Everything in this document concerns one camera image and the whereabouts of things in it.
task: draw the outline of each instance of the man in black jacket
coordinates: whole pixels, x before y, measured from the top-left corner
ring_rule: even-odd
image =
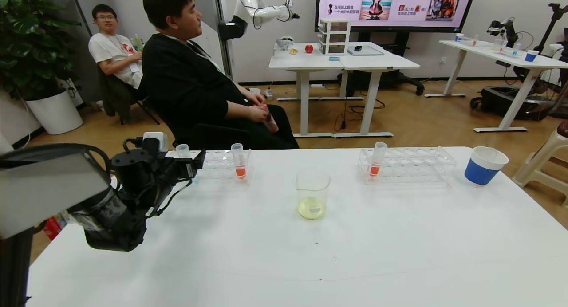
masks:
[[[251,149],[299,148],[281,107],[268,106],[279,127],[272,134],[262,123],[268,117],[260,107],[262,95],[235,84],[189,40],[202,33],[195,0],[143,0],[143,4],[158,34],[144,46],[140,88],[159,114],[167,115],[178,128],[205,123],[248,131]]]

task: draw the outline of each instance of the potted plant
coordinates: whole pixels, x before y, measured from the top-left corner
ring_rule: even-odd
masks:
[[[0,75],[12,98],[24,99],[50,134],[83,124],[69,93],[57,79],[75,81],[73,38],[62,28],[81,25],[58,18],[54,0],[0,0]]]

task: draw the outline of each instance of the television screen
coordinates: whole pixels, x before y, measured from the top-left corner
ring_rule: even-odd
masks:
[[[353,31],[461,32],[472,0],[318,0],[322,18],[351,20]]]

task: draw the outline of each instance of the orange liquid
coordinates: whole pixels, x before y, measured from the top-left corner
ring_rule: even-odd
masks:
[[[237,167],[235,168],[235,171],[237,172],[237,176],[239,178],[243,178],[247,175],[247,170],[244,167]]]
[[[381,167],[379,167],[378,165],[376,164],[371,165],[371,176],[377,176],[380,170]]]

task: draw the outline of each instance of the blue and white cup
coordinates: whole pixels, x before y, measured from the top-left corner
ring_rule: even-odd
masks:
[[[536,56],[538,55],[538,51],[527,51],[527,56],[525,57],[525,61],[527,62],[534,62]]]
[[[507,163],[507,155],[493,147],[477,146],[471,153],[465,177],[474,184],[487,185]]]

